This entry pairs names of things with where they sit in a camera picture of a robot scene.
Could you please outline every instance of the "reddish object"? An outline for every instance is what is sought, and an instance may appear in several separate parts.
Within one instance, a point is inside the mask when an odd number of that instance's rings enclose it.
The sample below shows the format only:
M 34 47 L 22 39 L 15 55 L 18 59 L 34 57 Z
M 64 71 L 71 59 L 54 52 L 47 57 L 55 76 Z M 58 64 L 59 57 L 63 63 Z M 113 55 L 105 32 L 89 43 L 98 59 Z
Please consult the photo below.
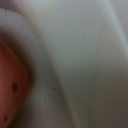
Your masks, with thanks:
M 0 128 L 7 128 L 29 88 L 28 74 L 12 50 L 0 39 Z

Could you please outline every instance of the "white surface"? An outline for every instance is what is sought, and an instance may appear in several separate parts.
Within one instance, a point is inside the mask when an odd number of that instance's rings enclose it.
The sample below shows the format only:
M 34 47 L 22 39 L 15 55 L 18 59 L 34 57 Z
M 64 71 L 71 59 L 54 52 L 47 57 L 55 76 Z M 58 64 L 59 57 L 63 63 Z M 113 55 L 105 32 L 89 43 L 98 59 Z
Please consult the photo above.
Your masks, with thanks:
M 128 1 L 127 0 L 111 0 L 119 22 L 128 39 Z
M 127 128 L 127 38 L 109 0 L 14 1 L 47 40 L 78 127 Z
M 33 74 L 29 97 L 11 128 L 74 128 L 59 82 L 33 29 L 19 14 L 0 9 L 0 34 Z

